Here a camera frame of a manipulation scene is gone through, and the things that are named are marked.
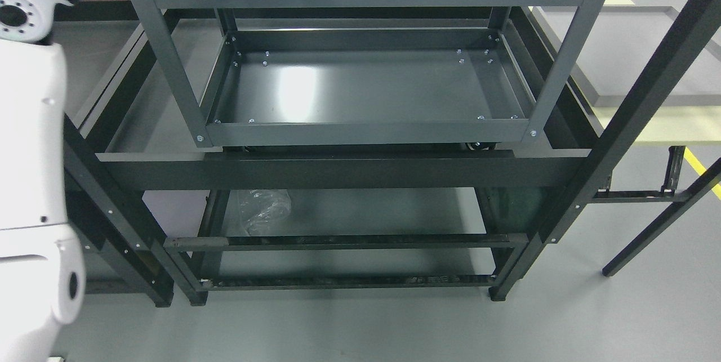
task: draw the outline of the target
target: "gray floor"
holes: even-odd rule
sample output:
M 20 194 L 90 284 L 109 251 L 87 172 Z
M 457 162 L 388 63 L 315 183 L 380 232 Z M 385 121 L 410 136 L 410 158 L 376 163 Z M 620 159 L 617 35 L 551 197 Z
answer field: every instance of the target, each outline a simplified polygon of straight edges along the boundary
M 171 99 L 164 82 L 146 88 Z M 155 121 L 177 120 L 177 108 L 164 107 Z M 141 120 L 136 124 L 150 121 Z M 115 145 L 154 151 L 174 135 L 160 129 L 140 145 Z M 170 145 L 193 148 L 189 138 Z M 692 150 L 706 166 L 721 155 L 719 146 Z M 613 187 L 658 188 L 665 155 L 664 147 L 634 147 L 616 169 Z M 682 187 L 695 177 L 684 164 Z M 366 217 L 394 218 L 402 209 L 420 228 L 448 220 L 477 230 L 481 221 L 470 193 L 406 193 L 399 203 L 386 203 Z M 157 192 L 145 199 L 169 234 L 183 236 L 197 229 L 202 197 Z M 439 197 L 457 207 L 435 211 Z M 326 199 L 327 205 L 340 200 Z M 587 207 L 505 303 L 493 303 L 484 290 L 472 288 L 211 293 L 201 308 L 191 307 L 176 290 L 169 309 L 155 309 L 141 295 L 89 296 L 78 321 L 61 332 L 55 351 L 72 362 L 719 360 L 721 201 L 716 196 L 704 197 L 614 278 L 600 275 L 600 268 L 663 208 Z M 362 214 L 358 208 L 334 211 L 323 214 Z M 473 268 L 484 264 L 482 257 L 469 260 Z

